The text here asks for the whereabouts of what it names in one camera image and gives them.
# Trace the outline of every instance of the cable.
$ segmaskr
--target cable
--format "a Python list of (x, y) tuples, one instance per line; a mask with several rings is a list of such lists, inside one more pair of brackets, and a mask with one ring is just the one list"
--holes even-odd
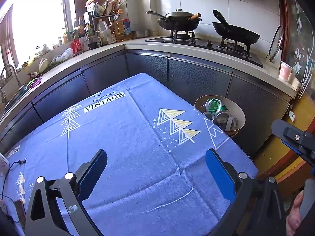
[(9, 174), (9, 172), (10, 172), (10, 169), (12, 168), (12, 166), (15, 164), (15, 163), (19, 163), (18, 161), (15, 161), (15, 162), (13, 162), (12, 164), (11, 164), (11, 166), (9, 167), (9, 170), (7, 171), (7, 174), (5, 175), (5, 177), (4, 177), (4, 181), (3, 181), (3, 187), (2, 187), (2, 199), (3, 199), (3, 192), (4, 192), (4, 184), (5, 184), (5, 180), (7, 179), (7, 175)]
[[(14, 206), (15, 206), (14, 200), (12, 200), (10, 197), (5, 196), (5, 195), (1, 195), (1, 196), (2, 196), (2, 199), (3, 199), (3, 197), (6, 197), (6, 198), (10, 199), (10, 200), (13, 202)], [(19, 216), (18, 216), (18, 221), (14, 221), (13, 218), (12, 218), (12, 221), (13, 221), (14, 223), (19, 223)]]
[(2, 199), (3, 199), (3, 192), (4, 192), (4, 184), (5, 184), (5, 180), (7, 179), (7, 175), (9, 174), (10, 172), (10, 169), (12, 168), (12, 166), (15, 164), (15, 163), (18, 163), (18, 164), (23, 164), (23, 163), (26, 163), (26, 158), (24, 160), (19, 160), (19, 161), (15, 161), (11, 164), (11, 166), (9, 167), (8, 171), (7, 171), (7, 174), (5, 175), (4, 177), (4, 181), (3, 181), (3, 187), (2, 187)]

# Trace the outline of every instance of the food package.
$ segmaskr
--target food package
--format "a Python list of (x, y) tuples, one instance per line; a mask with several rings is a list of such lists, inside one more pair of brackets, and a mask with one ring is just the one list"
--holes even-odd
[(95, 2), (94, 0), (87, 0), (85, 6), (87, 7), (88, 5), (90, 5), (92, 2)]
[(71, 43), (71, 48), (73, 49), (73, 53), (77, 54), (80, 51), (83, 51), (80, 40), (79, 39), (75, 39), (72, 43)]
[(118, 11), (120, 0), (108, 0), (103, 3), (103, 8), (105, 9), (104, 14), (111, 14), (113, 11)]
[(93, 12), (94, 16), (102, 15), (105, 9), (98, 5), (98, 3), (92, 2), (86, 7), (87, 11)]
[(102, 15), (105, 11), (105, 9), (94, 0), (87, 0), (86, 9), (87, 11), (93, 12), (94, 16)]

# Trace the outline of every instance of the pot lid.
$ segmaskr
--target pot lid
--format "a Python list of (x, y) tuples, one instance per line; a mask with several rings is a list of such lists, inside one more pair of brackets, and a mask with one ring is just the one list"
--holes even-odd
[(170, 12), (170, 13), (166, 14), (165, 17), (172, 17), (172, 16), (188, 16), (188, 17), (191, 17), (193, 15), (194, 14), (192, 14), (190, 12), (183, 11), (182, 9), (177, 9), (174, 12)]
[(269, 60), (270, 62), (273, 61), (273, 59), (276, 57), (277, 52), (280, 50), (281, 44), (283, 39), (283, 27), (279, 26), (276, 30), (276, 33), (273, 37), (270, 49), (269, 49)]

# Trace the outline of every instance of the white countertop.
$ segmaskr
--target white countertop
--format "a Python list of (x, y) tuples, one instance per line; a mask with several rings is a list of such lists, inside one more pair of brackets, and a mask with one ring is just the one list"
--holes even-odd
[(101, 48), (86, 51), (54, 67), (41, 77), (41, 84), (33, 89), (30, 89), (22, 98), (20, 98), (18, 102), (16, 102), (9, 109), (9, 111), (0, 121), (0, 132), (5, 129), (5, 127), (28, 103), (30, 103), (35, 97), (37, 97), (41, 92), (49, 88), (51, 85), (97, 59), (124, 49), (138, 49), (175, 53), (213, 61), (252, 75), (276, 87), (277, 89), (281, 90), (292, 98), (295, 98), (296, 96), (296, 89), (294, 89), (291, 84), (279, 80), (279, 70), (264, 63), (263, 58), (261, 58), (261, 62), (264, 68), (261, 68), (242, 59), (203, 48), (190, 47), (180, 44), (145, 42), (145, 40), (152, 38), (153, 37), (148, 37), (125, 42), (116, 42), (114, 44), (106, 45)]

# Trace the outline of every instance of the blue tablecloth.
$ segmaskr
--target blue tablecloth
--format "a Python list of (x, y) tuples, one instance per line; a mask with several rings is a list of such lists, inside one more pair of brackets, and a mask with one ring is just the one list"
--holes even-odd
[[(25, 157), (27, 162), (12, 167), (4, 194), (25, 200), (27, 207), (38, 176), (52, 180), (75, 172), (100, 148), (108, 164), (83, 205), (104, 235), (209, 233), (229, 205), (205, 164), (209, 148), (238, 172), (251, 178), (257, 173), (233, 140), (198, 110), (139, 74), (24, 137), (7, 155), (11, 164)], [(12, 202), (5, 201), (17, 220)], [(58, 203), (70, 233), (77, 235), (63, 202)]]

